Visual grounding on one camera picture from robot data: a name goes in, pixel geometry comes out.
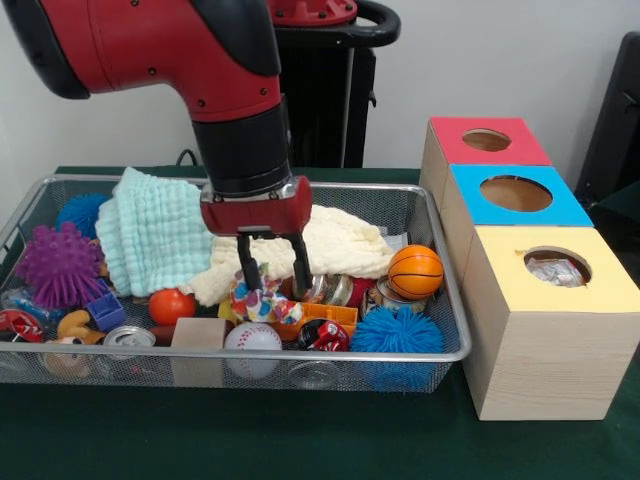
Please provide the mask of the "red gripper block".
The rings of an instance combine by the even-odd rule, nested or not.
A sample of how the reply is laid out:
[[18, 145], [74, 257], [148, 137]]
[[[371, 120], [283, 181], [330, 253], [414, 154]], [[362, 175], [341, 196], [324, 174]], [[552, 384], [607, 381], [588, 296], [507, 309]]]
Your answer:
[[249, 197], [221, 197], [206, 184], [200, 194], [200, 208], [207, 228], [217, 236], [238, 236], [237, 252], [247, 288], [261, 289], [258, 264], [250, 251], [248, 234], [269, 232], [289, 235], [295, 254], [294, 274], [300, 296], [313, 287], [306, 244], [301, 235], [312, 209], [312, 189], [304, 176], [294, 176], [281, 188]]

